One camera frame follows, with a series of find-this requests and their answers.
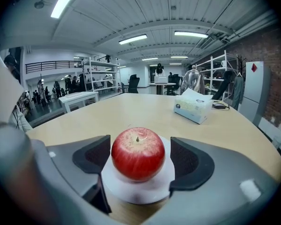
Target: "tissue box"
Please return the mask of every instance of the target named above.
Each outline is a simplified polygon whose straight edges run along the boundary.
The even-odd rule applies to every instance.
[[[202,95],[187,89],[175,97],[174,112],[198,124],[205,121],[212,108],[212,95]]]

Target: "railing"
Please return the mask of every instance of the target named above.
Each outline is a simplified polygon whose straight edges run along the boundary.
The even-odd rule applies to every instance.
[[[26,64],[26,74],[58,68],[81,68],[81,61],[45,61]]]
[[[111,61],[111,56],[106,55],[105,57],[102,57],[102,58],[97,59],[97,61],[109,63],[109,62]]]

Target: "small white table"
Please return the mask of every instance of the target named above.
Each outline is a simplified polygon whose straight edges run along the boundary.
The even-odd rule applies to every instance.
[[[95,102],[99,101],[99,92],[75,92],[64,97],[60,97],[59,100],[62,102],[62,108],[64,113],[70,113],[69,105],[74,103],[80,103],[79,108],[85,107],[85,100],[94,98]]]
[[[167,85],[176,85],[174,82],[168,82],[168,83],[149,83],[150,85],[156,85],[157,89],[156,89],[156,94],[157,95],[163,95],[163,86],[167,86]]]

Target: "white refrigerator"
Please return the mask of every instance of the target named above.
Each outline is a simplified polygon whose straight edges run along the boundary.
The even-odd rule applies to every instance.
[[[263,61],[247,62],[243,101],[239,112],[258,126],[266,108],[271,69]]]

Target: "glass kettle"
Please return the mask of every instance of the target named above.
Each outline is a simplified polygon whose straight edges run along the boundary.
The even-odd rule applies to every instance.
[[[203,95],[205,94],[204,78],[202,74],[196,70],[196,65],[192,65],[192,70],[186,72],[181,84],[180,95],[182,95],[187,88]]]

